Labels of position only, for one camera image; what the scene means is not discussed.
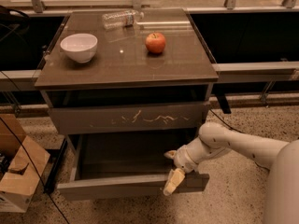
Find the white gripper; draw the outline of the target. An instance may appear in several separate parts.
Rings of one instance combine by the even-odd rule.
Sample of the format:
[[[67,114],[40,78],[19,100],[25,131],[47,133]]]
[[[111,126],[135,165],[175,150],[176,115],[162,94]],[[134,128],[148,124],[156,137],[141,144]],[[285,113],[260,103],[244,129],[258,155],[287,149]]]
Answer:
[[[171,170],[164,185],[163,194],[171,195],[185,178],[185,173],[194,171],[200,162],[206,160],[213,153],[213,149],[202,142],[199,138],[192,140],[177,150],[169,150],[164,153],[167,159],[173,160],[175,166]]]

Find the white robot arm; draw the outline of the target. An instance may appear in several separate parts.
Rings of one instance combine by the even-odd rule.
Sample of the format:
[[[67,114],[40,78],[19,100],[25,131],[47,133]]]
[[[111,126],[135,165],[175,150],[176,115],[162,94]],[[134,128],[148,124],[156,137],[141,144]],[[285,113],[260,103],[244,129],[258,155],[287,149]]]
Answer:
[[[165,153],[175,168],[169,173],[164,195],[171,195],[202,161],[216,159],[230,150],[269,170],[263,224],[299,224],[299,141],[239,133],[215,122],[203,124],[189,144]]]

